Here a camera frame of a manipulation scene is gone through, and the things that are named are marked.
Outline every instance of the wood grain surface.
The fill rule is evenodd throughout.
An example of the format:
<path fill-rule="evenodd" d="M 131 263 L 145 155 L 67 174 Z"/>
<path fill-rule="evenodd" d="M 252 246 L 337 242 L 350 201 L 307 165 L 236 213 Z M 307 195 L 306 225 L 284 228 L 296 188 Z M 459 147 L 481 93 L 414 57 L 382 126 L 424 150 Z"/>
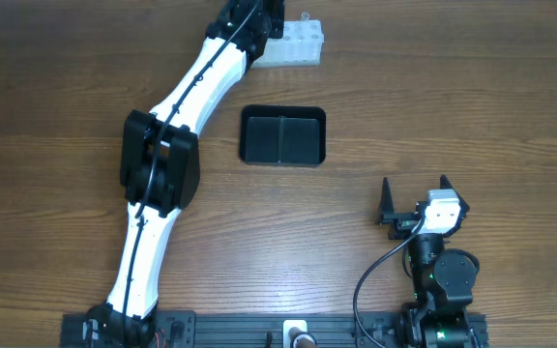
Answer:
<path fill-rule="evenodd" d="M 224 0 L 0 0 L 0 345 L 56 345 L 103 301 L 126 237 L 123 123 L 195 59 Z M 384 176 L 412 209 L 447 174 L 472 206 L 454 247 L 482 271 L 493 346 L 557 346 L 557 1 L 286 1 L 322 21 L 322 64 L 252 70 L 200 138 L 201 184 L 162 264 L 161 308 L 348 313 L 396 245 Z M 238 158 L 250 103 L 328 116 L 318 168 Z M 395 257 L 361 310 L 412 296 Z"/>

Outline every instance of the wooden tabletop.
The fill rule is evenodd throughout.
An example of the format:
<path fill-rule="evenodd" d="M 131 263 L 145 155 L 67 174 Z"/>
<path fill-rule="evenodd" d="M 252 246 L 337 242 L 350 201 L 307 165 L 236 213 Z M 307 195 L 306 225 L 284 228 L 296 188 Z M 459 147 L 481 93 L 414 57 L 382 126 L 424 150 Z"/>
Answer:
<path fill-rule="evenodd" d="M 0 0 L 0 345 L 56 345 L 63 313 L 102 302 L 126 238 L 121 136 L 195 59 L 224 0 Z M 251 70 L 200 137 L 160 307 L 349 313 L 396 241 L 374 224 L 447 174 L 472 210 L 452 246 L 482 264 L 470 311 L 494 346 L 557 346 L 557 1 L 286 1 L 322 21 L 319 67 Z M 317 168 L 238 158 L 251 103 L 316 105 Z M 398 310 L 395 257 L 361 310 Z"/>

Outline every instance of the wooden table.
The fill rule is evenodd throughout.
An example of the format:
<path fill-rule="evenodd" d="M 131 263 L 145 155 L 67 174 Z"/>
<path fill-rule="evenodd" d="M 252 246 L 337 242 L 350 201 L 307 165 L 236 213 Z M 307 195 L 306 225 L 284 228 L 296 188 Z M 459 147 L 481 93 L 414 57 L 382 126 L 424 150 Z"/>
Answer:
<path fill-rule="evenodd" d="M 224 0 L 0 0 L 0 345 L 55 345 L 103 301 L 126 236 L 123 123 L 195 59 Z M 482 263 L 471 311 L 494 346 L 557 346 L 557 1 L 291 1 L 322 20 L 322 64 L 252 70 L 201 134 L 199 190 L 164 258 L 161 308 L 349 313 L 396 245 L 373 223 L 447 174 L 472 206 L 452 246 Z M 318 168 L 237 155 L 250 103 L 328 115 Z M 397 310 L 395 257 L 361 293 Z"/>

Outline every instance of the white arm segment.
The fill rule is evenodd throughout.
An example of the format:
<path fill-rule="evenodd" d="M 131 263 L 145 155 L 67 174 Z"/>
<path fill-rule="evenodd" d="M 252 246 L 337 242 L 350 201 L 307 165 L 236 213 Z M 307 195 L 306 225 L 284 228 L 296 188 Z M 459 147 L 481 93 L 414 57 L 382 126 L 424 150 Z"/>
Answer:
<path fill-rule="evenodd" d="M 156 114 L 157 119 L 164 121 L 171 113 L 173 104 L 180 99 L 194 76 L 203 69 L 223 43 L 224 40 L 220 38 L 206 39 L 199 57 L 180 84 L 164 101 L 154 106 L 150 113 Z M 200 134 L 203 125 L 217 107 L 222 96 L 242 78 L 246 70 L 247 54 L 238 49 L 236 44 L 230 43 L 214 62 L 212 68 L 203 74 L 203 79 L 192 87 L 191 92 L 180 106 L 180 113 L 175 114 L 169 124 L 175 127 L 187 125 L 191 132 Z"/>
<path fill-rule="evenodd" d="M 219 38 L 206 39 L 203 42 L 201 53 L 189 72 L 175 90 L 150 111 L 157 115 L 157 119 L 164 121 L 168 117 L 173 104 L 180 99 L 194 76 L 203 69 L 223 43 L 224 40 Z M 187 125 L 191 132 L 199 134 L 222 96 L 234 83 L 242 78 L 246 69 L 247 54 L 238 49 L 234 43 L 230 43 L 214 62 L 214 65 L 203 74 L 203 79 L 192 87 L 180 106 L 180 113 L 175 114 L 170 125 L 175 127 Z M 128 235 L 122 253 L 120 271 L 115 286 L 106 300 L 113 305 L 114 310 L 119 312 L 124 310 L 132 249 L 139 230 L 138 219 L 134 218 L 138 205 L 137 203 L 134 206 L 131 204 L 128 206 Z M 169 241 L 171 228 L 180 212 L 179 209 L 175 209 L 167 217 L 159 217 L 159 212 L 156 209 L 145 207 L 143 216 L 146 224 L 141 232 L 141 239 L 134 257 L 128 306 L 124 314 L 130 317 L 138 315 L 144 318 L 156 305 L 159 298 L 159 274 L 162 258 Z"/>
<path fill-rule="evenodd" d="M 115 280 L 115 286 L 108 295 L 107 302 L 113 305 L 113 309 L 119 312 L 124 310 L 124 298 L 126 294 L 126 283 L 128 271 L 132 259 L 132 249 L 139 231 L 138 218 L 134 214 L 138 210 L 139 203 L 128 205 L 128 235 L 122 253 L 120 271 Z M 128 307 L 126 314 L 130 317 L 138 315 L 144 318 L 150 313 L 159 299 L 159 274 L 161 272 L 162 258 L 169 241 L 171 227 L 181 210 L 175 209 L 167 217 L 159 217 L 156 209 L 145 207 L 143 217 L 145 225 L 141 232 L 132 265 L 131 289 L 128 296 Z"/>

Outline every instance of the white plastic part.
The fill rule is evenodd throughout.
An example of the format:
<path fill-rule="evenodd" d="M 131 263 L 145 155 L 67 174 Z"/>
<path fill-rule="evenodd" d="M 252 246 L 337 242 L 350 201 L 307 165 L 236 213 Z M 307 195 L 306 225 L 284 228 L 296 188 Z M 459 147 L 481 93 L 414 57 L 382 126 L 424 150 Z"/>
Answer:
<path fill-rule="evenodd" d="M 139 203 L 128 205 L 128 235 L 122 253 L 120 271 L 115 280 L 115 286 L 108 295 L 106 301 L 113 305 L 113 309 L 120 313 L 124 310 L 124 298 L 128 271 L 131 264 L 132 249 L 139 227 L 134 214 L 138 210 Z M 130 317 L 138 315 L 144 318 L 150 313 L 159 299 L 159 275 L 161 273 L 162 258 L 169 241 L 171 228 L 181 210 L 175 209 L 167 217 L 159 217 L 156 209 L 145 207 L 143 217 L 145 225 L 141 232 L 134 264 L 132 265 L 131 289 L 128 296 L 126 314 Z"/>
<path fill-rule="evenodd" d="M 180 99 L 194 76 L 203 69 L 223 43 L 224 40 L 220 38 L 206 39 L 199 57 L 189 72 L 175 90 L 164 101 L 154 106 L 150 113 L 156 114 L 158 120 L 164 121 L 171 113 L 173 104 Z M 236 44 L 230 43 L 219 55 L 214 65 L 203 74 L 203 79 L 192 87 L 179 108 L 180 113 L 175 114 L 169 124 L 175 127 L 187 125 L 191 132 L 200 134 L 222 96 L 242 78 L 246 69 L 247 54 L 238 49 Z"/>
<path fill-rule="evenodd" d="M 461 207 L 454 189 L 430 189 L 427 195 L 425 224 L 420 233 L 444 234 L 450 231 L 459 218 Z"/>
<path fill-rule="evenodd" d="M 319 65 L 323 43 L 321 22 L 308 20 L 308 13 L 303 13 L 300 21 L 285 22 L 282 39 L 268 39 L 263 55 L 252 67 Z"/>

